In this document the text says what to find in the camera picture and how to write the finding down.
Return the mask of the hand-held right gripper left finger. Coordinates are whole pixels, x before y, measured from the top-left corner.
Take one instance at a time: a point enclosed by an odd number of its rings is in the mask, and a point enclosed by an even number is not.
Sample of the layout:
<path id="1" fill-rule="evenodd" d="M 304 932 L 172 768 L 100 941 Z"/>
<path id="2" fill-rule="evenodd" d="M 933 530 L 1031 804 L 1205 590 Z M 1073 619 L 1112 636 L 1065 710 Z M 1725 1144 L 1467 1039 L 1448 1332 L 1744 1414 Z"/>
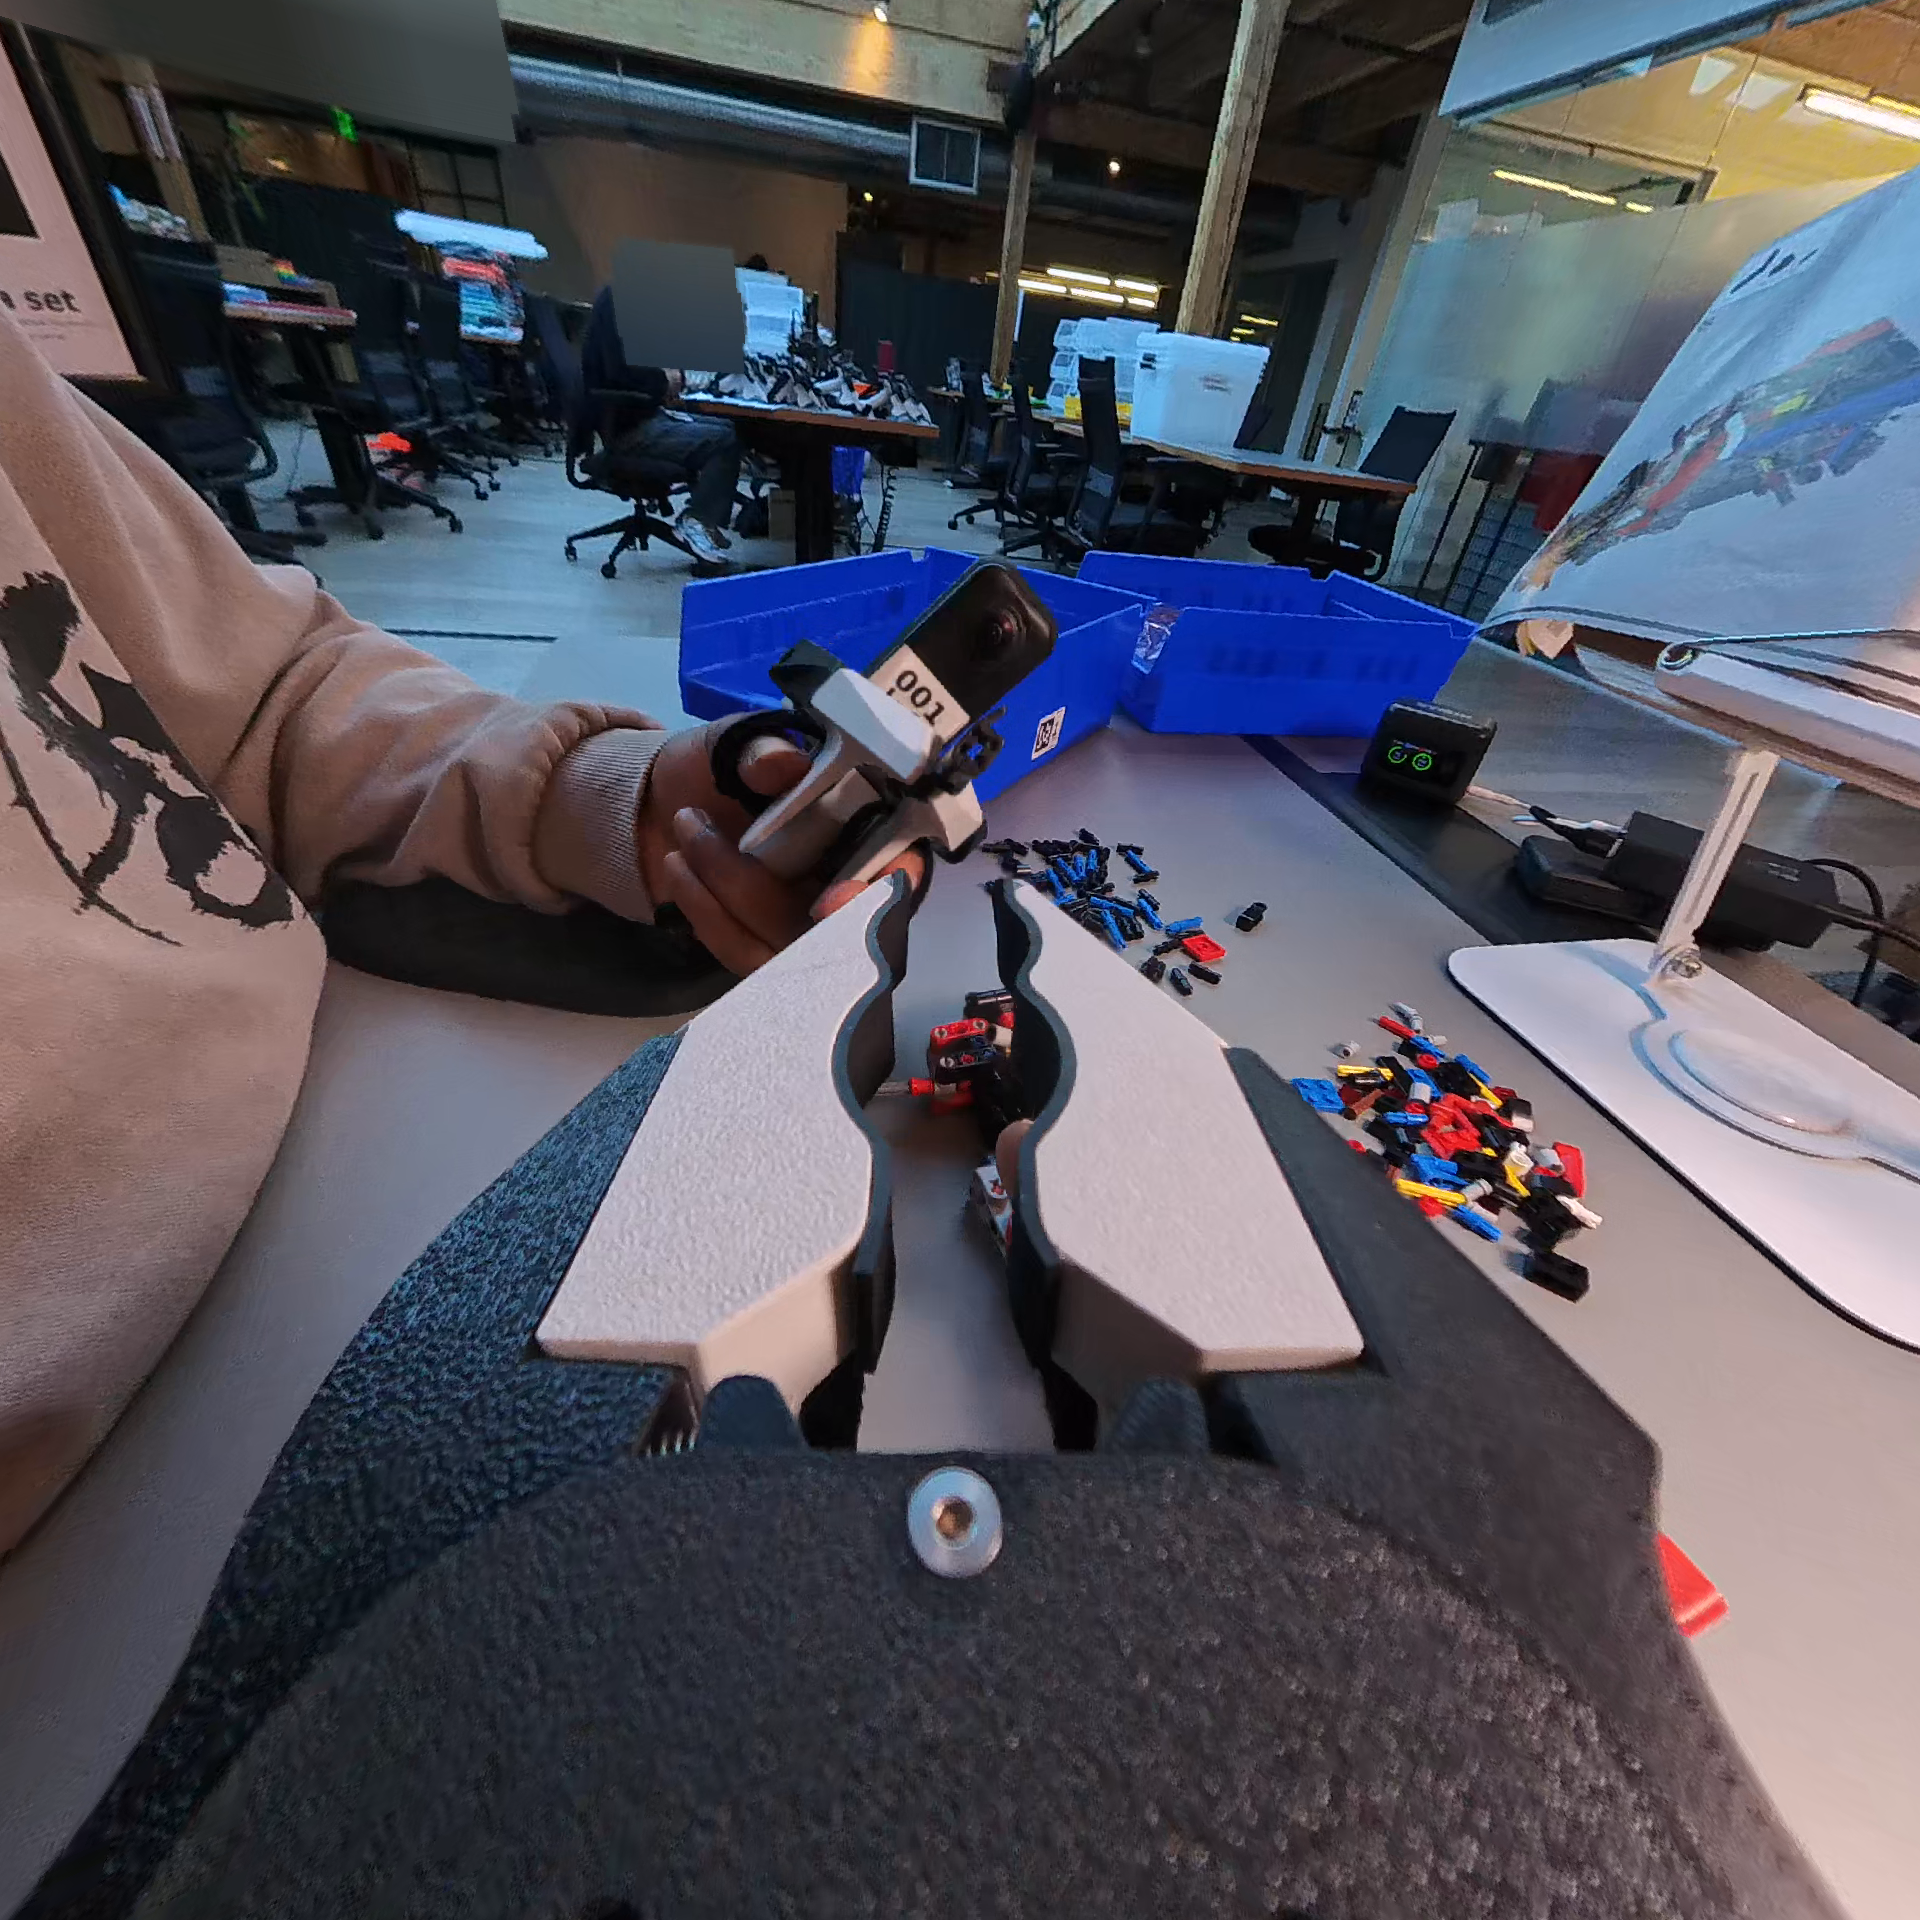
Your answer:
<path id="1" fill-rule="evenodd" d="M 693 1017 L 542 1313 L 563 1361 L 662 1365 L 696 1406 L 760 1378 L 795 1418 L 872 1371 L 891 1315 L 888 1144 L 915 890 L 864 885 Z"/>

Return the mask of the lego instruction booklet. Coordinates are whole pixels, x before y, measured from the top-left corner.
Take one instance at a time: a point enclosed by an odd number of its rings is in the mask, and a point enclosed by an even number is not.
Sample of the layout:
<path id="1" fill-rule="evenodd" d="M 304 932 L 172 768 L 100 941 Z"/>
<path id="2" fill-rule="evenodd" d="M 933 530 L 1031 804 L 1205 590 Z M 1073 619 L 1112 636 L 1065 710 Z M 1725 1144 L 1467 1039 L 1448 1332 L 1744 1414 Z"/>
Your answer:
<path id="1" fill-rule="evenodd" d="M 1753 251 L 1484 629 L 1917 636 L 1917 169 Z"/>

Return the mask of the person's left hand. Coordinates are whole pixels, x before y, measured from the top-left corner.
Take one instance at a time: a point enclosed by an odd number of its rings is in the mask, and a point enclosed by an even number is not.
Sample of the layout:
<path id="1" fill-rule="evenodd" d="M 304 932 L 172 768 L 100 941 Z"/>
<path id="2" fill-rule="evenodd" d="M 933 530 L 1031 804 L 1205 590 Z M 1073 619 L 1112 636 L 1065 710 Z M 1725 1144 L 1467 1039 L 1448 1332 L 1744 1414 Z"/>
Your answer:
<path id="1" fill-rule="evenodd" d="M 729 972 L 747 977 L 863 885 L 812 890 L 738 851 L 747 810 L 712 777 L 723 723 L 667 735 L 637 806 L 637 863 L 654 905 L 672 905 Z"/>

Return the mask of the pile of black blue pins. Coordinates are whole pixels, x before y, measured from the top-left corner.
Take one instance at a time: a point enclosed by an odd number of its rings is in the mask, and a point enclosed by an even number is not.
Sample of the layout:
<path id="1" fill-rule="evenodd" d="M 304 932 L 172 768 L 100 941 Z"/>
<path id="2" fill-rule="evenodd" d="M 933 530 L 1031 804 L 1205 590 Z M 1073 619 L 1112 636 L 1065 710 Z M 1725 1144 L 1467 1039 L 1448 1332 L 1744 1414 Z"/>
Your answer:
<path id="1" fill-rule="evenodd" d="M 1041 893 L 1071 925 L 1117 951 L 1153 986 L 1174 996 L 1196 996 L 1203 986 L 1223 982 L 1217 966 L 1196 966 L 1183 937 L 1207 932 L 1205 918 L 1169 915 L 1158 890 L 1164 877 L 1141 842 L 1108 842 L 1092 830 L 1071 838 L 994 838 L 977 845 L 1000 879 L 1024 881 Z"/>

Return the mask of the pile of mixed lego pieces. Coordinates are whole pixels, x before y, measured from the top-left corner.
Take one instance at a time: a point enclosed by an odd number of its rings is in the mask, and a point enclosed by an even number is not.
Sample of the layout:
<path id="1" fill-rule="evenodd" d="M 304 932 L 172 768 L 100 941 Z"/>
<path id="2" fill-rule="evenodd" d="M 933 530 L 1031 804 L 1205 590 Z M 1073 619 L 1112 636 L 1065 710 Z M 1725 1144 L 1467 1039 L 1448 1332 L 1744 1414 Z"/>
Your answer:
<path id="1" fill-rule="evenodd" d="M 1571 1247 L 1601 1232 L 1593 1164 L 1540 1127 L 1528 1094 L 1457 1053 L 1411 1003 L 1387 1003 L 1375 1042 L 1334 1042 L 1296 1097 L 1430 1223 L 1509 1250 L 1535 1291 L 1582 1302 L 1590 1267 Z"/>

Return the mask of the white storage box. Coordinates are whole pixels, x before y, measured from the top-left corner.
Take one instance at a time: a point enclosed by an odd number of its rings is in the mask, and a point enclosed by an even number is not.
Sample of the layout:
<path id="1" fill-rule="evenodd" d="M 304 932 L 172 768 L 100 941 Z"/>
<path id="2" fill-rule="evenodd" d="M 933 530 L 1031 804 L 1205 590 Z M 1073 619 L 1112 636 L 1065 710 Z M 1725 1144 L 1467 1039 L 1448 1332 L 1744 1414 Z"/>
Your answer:
<path id="1" fill-rule="evenodd" d="M 1141 336 L 1129 434 L 1183 447 L 1235 444 L 1260 393 L 1266 361 L 1263 339 Z"/>

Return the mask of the black device green display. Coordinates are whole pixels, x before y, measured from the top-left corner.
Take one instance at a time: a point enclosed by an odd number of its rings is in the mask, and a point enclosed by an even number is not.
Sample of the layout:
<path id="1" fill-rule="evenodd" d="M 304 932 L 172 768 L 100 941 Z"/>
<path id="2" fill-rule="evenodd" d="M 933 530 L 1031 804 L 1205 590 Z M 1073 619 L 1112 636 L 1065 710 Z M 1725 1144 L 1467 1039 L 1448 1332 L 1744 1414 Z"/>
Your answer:
<path id="1" fill-rule="evenodd" d="M 1491 718 L 1401 698 L 1380 711 L 1357 766 L 1357 786 L 1432 810 L 1457 806 L 1499 738 Z"/>

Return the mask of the dark office table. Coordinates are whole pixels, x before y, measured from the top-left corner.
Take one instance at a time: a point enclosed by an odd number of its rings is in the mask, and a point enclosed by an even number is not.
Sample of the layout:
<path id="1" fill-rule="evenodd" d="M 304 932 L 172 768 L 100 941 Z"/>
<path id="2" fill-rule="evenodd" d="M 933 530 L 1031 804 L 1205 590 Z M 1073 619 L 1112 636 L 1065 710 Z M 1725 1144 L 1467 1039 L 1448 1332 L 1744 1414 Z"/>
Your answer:
<path id="1" fill-rule="evenodd" d="M 743 450 L 770 457 L 779 486 L 795 494 L 795 561 L 815 565 L 835 553 L 835 494 L 830 457 L 835 447 L 864 450 L 886 467 L 915 467 L 942 444 L 932 421 L 864 417 L 835 408 L 779 408 L 770 402 L 682 395 L 678 411 L 723 417 Z"/>

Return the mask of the blue storage bin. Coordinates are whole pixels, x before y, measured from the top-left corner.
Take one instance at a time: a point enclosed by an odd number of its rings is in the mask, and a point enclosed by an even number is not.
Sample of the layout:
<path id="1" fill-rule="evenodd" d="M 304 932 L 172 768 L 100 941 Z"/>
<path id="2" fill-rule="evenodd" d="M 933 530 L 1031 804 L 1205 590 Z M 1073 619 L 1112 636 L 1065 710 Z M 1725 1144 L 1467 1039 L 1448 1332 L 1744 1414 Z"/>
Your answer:
<path id="1" fill-rule="evenodd" d="M 777 660 L 801 639 L 849 666 L 872 666 L 971 570 L 974 555 L 888 550 L 868 559 L 740 573 L 682 587 L 678 697 L 696 718 L 773 710 Z M 1021 565 L 1020 576 L 1055 614 L 1050 660 L 1002 707 L 1002 753 L 977 783 L 979 804 L 1062 760 L 1121 707 L 1147 598 Z"/>
<path id="2" fill-rule="evenodd" d="M 1370 581 L 1306 570 L 1100 553 L 1078 581 L 1183 610 L 1121 710 L 1164 735 L 1366 738 L 1392 703 L 1432 698 L 1476 624 Z"/>

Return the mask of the black office chair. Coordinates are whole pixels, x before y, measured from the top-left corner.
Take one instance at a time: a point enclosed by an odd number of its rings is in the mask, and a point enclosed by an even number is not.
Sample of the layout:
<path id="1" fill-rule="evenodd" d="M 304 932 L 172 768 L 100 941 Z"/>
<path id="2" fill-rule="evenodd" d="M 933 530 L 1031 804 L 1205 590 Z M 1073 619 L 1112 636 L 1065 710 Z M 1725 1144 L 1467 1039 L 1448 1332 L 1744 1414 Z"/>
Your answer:
<path id="1" fill-rule="evenodd" d="M 1401 512 L 1444 447 L 1457 415 L 1393 408 L 1357 467 L 1283 483 L 1291 518 L 1248 530 L 1248 550 L 1273 565 L 1380 581 L 1393 555 Z"/>
<path id="2" fill-rule="evenodd" d="M 1000 553 L 1031 553 L 1047 565 L 1080 565 L 1100 553 L 1198 559 L 1205 530 L 1171 509 L 1183 467 L 1123 442 L 1110 356 L 1078 361 L 1078 405 L 1073 444 L 1041 442 L 1031 415 L 1020 415 Z"/>

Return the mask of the wooden office table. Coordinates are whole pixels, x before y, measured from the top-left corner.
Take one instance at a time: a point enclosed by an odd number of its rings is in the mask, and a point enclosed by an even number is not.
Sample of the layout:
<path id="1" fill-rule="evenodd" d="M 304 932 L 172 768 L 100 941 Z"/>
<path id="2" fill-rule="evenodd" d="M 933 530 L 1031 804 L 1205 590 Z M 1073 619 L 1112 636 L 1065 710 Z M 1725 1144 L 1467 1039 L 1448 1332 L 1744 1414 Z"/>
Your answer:
<path id="1" fill-rule="evenodd" d="M 1416 477 L 1366 473 L 1357 467 L 1334 467 L 1321 462 L 1296 462 L 1271 450 L 1250 450 L 1222 442 L 1165 442 L 1143 439 L 1128 421 L 1117 426 L 1121 444 L 1121 494 L 1132 496 L 1143 486 L 1198 486 L 1205 494 L 1223 490 L 1228 496 L 1255 494 L 1296 494 L 1316 499 L 1345 496 L 1380 496 L 1407 499 L 1416 490 Z"/>

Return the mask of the black power adapter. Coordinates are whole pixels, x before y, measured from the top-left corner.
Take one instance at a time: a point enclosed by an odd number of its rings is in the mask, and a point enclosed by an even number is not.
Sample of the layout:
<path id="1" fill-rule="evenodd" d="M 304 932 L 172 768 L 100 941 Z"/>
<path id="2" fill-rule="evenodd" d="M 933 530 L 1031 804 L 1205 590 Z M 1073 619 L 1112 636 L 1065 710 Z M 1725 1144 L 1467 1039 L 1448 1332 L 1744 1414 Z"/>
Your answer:
<path id="1" fill-rule="evenodd" d="M 1702 830 L 1637 810 L 1604 855 L 1601 877 L 1647 905 L 1668 908 L 1699 854 Z M 1744 842 L 1699 928 L 1711 947 L 1811 947 L 1838 918 L 1835 877 Z"/>

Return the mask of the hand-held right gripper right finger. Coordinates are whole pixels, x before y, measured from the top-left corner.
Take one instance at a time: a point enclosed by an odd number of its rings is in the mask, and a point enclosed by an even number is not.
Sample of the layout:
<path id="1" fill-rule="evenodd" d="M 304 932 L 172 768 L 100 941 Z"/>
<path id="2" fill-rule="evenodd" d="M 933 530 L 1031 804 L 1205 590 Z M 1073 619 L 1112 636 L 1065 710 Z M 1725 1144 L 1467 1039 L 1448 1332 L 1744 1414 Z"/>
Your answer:
<path id="1" fill-rule="evenodd" d="M 1143 1381 L 1357 1361 L 1228 1044 L 1036 885 L 1000 879 L 988 905 L 1031 1107 L 1008 1292 L 1039 1369 L 1121 1410 Z"/>

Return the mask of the person's left forearm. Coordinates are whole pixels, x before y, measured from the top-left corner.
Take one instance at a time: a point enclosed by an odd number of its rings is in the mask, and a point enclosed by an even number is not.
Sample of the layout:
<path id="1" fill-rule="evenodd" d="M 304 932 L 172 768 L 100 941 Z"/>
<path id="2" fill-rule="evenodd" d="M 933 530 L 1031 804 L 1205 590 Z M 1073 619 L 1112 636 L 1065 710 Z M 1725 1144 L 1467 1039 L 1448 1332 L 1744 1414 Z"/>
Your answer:
<path id="1" fill-rule="evenodd" d="M 249 565 L 171 629 L 148 697 L 304 905 L 450 879 L 654 918 L 639 810 L 669 735 L 643 711 L 491 692 L 295 570 Z"/>

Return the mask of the lego car model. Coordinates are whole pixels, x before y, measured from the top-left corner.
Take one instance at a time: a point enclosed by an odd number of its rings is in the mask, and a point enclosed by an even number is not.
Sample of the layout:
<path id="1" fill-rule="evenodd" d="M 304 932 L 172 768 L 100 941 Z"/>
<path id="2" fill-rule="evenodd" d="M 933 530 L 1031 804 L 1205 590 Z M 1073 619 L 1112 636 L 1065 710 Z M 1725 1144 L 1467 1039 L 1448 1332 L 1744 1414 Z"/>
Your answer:
<path id="1" fill-rule="evenodd" d="M 971 996 L 968 1020 L 932 1029 L 924 1075 L 891 1079 L 878 1094 L 924 1101 L 932 1113 L 944 1116 L 974 1113 L 984 1152 L 1000 1152 L 997 1140 L 1002 1131 L 1024 1119 L 1020 1079 L 1011 1075 L 1011 1037 L 1014 1012 L 1008 993 Z M 1439 1217 L 1451 1209 L 1438 1199 L 1444 1189 L 1438 1166 L 1432 1156 L 1420 1160 L 1420 1152 L 1413 1152 L 1413 1168 L 1393 1177 L 1407 1196 L 1416 1186 L 1413 1177 L 1426 1178 L 1426 1189 L 1416 1196 L 1416 1209 L 1426 1212 L 1426 1217 Z M 986 1184 L 979 1193 L 997 1196 L 984 1204 L 988 1209 L 994 1232 L 1005 1245 L 1011 1216 L 1008 1199 L 1002 1196 L 1002 1177 L 988 1168 L 979 1172 L 977 1186 L 979 1184 Z M 1711 1578 L 1664 1531 L 1657 1540 L 1657 1549 L 1683 1635 L 1696 1641 L 1721 1622 L 1730 1608 Z"/>

